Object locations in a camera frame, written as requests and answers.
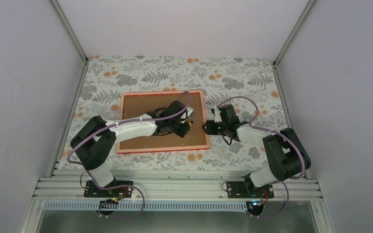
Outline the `red picture frame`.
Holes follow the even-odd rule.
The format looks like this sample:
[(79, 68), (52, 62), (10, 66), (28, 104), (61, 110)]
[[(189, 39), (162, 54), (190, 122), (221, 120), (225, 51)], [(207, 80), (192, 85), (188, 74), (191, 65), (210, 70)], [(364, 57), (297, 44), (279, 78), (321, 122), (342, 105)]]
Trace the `red picture frame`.
[(151, 136), (117, 143), (117, 154), (208, 150), (209, 136), (202, 129), (206, 121), (202, 90), (124, 93), (121, 119), (146, 114), (158, 119)]

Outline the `yellow handled screwdriver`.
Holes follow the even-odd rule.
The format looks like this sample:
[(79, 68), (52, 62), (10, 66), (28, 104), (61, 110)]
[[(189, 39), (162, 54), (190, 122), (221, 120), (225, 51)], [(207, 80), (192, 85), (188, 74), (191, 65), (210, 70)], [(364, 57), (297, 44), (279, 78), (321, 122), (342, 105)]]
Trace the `yellow handled screwdriver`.
[(195, 118), (193, 120), (190, 120), (187, 123), (188, 123), (189, 126), (192, 126), (195, 123), (195, 121), (197, 121), (198, 119), (199, 119), (199, 117), (197, 117), (197, 118)]

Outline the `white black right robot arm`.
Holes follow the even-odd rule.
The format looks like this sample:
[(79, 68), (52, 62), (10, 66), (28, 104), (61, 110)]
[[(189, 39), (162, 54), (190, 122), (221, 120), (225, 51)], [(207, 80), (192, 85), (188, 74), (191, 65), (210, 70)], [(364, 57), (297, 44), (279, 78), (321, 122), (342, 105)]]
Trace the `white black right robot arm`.
[(219, 135), (228, 145), (233, 141), (245, 142), (265, 150), (267, 165), (244, 176), (243, 190), (248, 197), (255, 198), (274, 182), (299, 179), (311, 167), (311, 160), (292, 128), (276, 131), (240, 121), (231, 104), (214, 109), (213, 113), (215, 119), (202, 126), (207, 135)]

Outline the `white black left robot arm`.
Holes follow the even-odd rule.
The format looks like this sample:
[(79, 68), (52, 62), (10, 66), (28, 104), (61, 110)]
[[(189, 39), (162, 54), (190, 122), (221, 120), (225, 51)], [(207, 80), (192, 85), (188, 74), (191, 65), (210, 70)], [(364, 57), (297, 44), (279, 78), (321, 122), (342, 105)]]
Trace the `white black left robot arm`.
[(96, 190), (108, 197), (115, 192), (116, 183), (106, 159), (117, 142), (171, 133), (185, 137), (192, 124), (187, 119), (193, 114), (192, 107), (175, 100), (168, 107), (118, 121), (106, 121), (100, 116), (94, 116), (70, 142), (71, 154), (76, 154), (79, 160), (73, 161), (71, 155), (68, 155), (67, 161), (82, 165), (89, 173)]

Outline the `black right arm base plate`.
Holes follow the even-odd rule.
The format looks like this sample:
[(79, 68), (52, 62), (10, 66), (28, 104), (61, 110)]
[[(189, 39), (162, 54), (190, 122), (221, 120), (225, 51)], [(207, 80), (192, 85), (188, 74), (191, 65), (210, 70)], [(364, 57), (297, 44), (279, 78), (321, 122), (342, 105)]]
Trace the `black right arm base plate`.
[(255, 187), (248, 182), (226, 182), (225, 188), (230, 199), (266, 199), (274, 198), (273, 187), (266, 184), (262, 187)]

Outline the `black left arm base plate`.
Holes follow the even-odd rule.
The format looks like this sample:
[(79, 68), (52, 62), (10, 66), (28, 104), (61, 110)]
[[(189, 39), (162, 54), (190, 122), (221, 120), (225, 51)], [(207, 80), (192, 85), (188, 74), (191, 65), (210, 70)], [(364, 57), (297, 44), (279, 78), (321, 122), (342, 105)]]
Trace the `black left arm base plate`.
[(85, 184), (85, 191), (83, 196), (86, 198), (130, 198), (132, 195), (132, 188), (128, 190), (128, 187), (101, 190), (93, 181), (87, 181)]

